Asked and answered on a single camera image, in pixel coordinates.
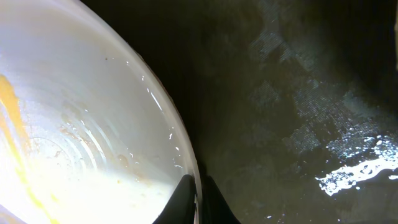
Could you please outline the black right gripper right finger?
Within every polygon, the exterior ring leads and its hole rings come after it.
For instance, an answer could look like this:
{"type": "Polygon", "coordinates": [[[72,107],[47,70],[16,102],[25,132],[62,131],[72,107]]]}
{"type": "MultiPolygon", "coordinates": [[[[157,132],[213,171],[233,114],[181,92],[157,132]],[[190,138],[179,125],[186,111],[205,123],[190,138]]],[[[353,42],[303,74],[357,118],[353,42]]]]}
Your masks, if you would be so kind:
{"type": "Polygon", "coordinates": [[[202,191],[205,224],[241,224],[210,176],[202,178],[202,191]]]}

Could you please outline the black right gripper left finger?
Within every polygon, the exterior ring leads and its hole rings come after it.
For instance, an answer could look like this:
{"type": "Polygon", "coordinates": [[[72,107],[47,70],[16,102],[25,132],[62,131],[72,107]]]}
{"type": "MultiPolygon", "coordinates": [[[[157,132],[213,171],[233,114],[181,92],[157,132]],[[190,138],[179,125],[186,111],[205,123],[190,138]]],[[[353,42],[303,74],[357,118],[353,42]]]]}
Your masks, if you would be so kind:
{"type": "Polygon", "coordinates": [[[153,224],[193,224],[196,192],[194,177],[184,175],[153,224]]]}

